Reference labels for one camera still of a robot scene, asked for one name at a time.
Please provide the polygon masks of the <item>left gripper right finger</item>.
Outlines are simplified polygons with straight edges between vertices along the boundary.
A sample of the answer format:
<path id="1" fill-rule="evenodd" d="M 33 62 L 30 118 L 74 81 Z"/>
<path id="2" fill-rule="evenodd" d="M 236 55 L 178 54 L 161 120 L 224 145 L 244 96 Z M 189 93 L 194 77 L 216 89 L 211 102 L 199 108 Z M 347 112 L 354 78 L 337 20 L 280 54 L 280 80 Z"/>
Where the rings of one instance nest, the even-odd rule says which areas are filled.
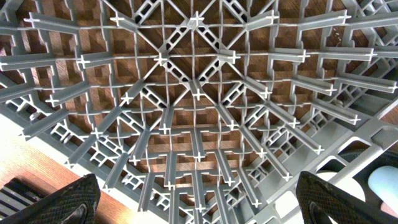
<path id="1" fill-rule="evenodd" d="M 296 196 L 305 223 L 397 223 L 396 217 L 307 171 L 299 175 Z"/>

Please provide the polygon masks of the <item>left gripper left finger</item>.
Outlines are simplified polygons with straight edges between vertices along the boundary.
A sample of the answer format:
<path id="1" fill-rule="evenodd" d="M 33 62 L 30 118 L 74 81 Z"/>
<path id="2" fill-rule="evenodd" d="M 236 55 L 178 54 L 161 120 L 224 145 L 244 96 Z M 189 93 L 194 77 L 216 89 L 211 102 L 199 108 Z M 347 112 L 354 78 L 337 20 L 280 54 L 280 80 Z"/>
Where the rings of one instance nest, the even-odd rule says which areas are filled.
<path id="1" fill-rule="evenodd" d="M 1 188 L 1 223 L 94 223 L 100 197 L 94 174 L 47 196 L 13 178 Z"/>

